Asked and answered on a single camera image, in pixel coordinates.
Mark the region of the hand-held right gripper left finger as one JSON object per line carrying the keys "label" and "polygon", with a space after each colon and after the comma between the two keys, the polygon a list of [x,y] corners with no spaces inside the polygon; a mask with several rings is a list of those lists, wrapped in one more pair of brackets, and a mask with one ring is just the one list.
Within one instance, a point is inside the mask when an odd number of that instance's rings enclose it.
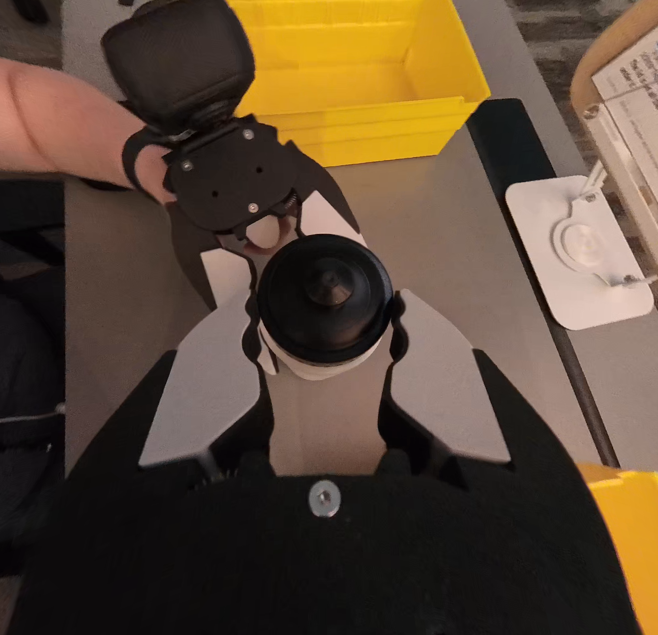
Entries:
{"label": "hand-held right gripper left finger", "polygon": [[239,291],[180,342],[139,458],[141,468],[196,460],[233,469],[270,452],[274,414],[258,364],[253,291]]}

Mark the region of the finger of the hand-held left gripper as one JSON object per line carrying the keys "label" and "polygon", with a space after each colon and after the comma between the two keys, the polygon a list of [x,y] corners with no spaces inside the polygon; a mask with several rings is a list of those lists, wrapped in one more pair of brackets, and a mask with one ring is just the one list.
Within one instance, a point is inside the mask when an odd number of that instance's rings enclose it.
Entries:
{"label": "finger of the hand-held left gripper", "polygon": [[215,309],[210,315],[220,328],[219,339],[228,345],[224,354],[236,361],[241,352],[271,376],[278,363],[260,334],[256,277],[253,263],[241,254],[223,248],[200,254]]}
{"label": "finger of the hand-held left gripper", "polygon": [[366,248],[366,242],[333,208],[304,208],[303,235],[334,235],[350,239]]}

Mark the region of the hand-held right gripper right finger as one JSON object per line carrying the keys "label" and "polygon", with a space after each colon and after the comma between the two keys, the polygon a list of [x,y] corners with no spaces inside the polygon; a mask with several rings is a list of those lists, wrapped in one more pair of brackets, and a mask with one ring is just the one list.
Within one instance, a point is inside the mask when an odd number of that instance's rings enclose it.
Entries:
{"label": "hand-held right gripper right finger", "polygon": [[386,447],[403,451],[411,466],[442,466],[451,457],[510,462],[472,344],[408,289],[393,305],[379,406]]}

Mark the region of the black bottle lid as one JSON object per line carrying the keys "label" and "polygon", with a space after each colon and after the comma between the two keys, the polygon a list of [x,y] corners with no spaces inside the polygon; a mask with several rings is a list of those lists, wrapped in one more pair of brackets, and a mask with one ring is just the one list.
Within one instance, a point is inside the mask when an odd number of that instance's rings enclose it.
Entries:
{"label": "black bottle lid", "polygon": [[316,234],[286,244],[267,262],[257,306],[265,332],[288,356],[335,366],[378,343],[391,320],[393,287],[365,246]]}

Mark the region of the white plastic bottle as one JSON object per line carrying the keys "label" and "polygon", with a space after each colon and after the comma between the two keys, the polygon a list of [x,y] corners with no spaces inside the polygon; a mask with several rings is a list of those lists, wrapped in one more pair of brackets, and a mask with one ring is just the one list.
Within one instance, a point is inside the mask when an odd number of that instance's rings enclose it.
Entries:
{"label": "white plastic bottle", "polygon": [[334,376],[339,376],[363,364],[377,349],[383,340],[383,336],[367,349],[363,354],[353,359],[330,364],[313,364],[298,359],[283,350],[268,333],[265,325],[259,321],[258,325],[259,340],[261,351],[258,356],[258,363],[266,374],[276,376],[279,374],[280,365],[288,367],[294,375],[307,381],[322,381]]}

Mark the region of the yellow plastic bin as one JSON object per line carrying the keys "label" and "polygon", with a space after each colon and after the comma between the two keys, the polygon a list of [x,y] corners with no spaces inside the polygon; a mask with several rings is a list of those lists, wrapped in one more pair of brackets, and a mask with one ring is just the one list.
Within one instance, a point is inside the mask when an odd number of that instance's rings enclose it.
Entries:
{"label": "yellow plastic bin", "polygon": [[657,633],[657,472],[578,464],[626,577],[643,634]]}
{"label": "yellow plastic bin", "polygon": [[324,167],[434,156],[490,96],[452,0],[226,0],[255,55],[237,115]]}

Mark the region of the person's left forearm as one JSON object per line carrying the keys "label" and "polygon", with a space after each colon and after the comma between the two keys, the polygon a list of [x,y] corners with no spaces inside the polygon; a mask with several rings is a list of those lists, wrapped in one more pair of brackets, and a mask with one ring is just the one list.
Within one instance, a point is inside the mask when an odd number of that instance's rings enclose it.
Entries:
{"label": "person's left forearm", "polygon": [[123,187],[126,140],[143,123],[61,71],[1,59],[1,170],[61,173]]}

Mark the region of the person's left hand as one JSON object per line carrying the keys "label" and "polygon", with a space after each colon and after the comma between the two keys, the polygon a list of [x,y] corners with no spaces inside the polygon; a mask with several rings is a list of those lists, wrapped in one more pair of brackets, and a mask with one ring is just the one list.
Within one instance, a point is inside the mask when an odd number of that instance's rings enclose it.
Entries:
{"label": "person's left hand", "polygon": [[136,177],[146,194],[163,206],[176,202],[176,195],[165,184],[168,165],[164,155],[169,149],[163,146],[149,145],[140,151],[136,160]]}

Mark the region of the black wristband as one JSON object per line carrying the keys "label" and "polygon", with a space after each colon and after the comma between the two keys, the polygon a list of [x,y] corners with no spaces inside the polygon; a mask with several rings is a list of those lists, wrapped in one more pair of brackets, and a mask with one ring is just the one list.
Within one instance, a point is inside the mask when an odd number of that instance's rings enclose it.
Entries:
{"label": "black wristband", "polygon": [[165,135],[150,125],[145,125],[127,138],[121,153],[122,168],[130,185],[142,195],[157,201],[156,196],[148,191],[137,177],[137,159],[149,146],[161,146],[169,151],[175,150],[181,141],[177,136]]}

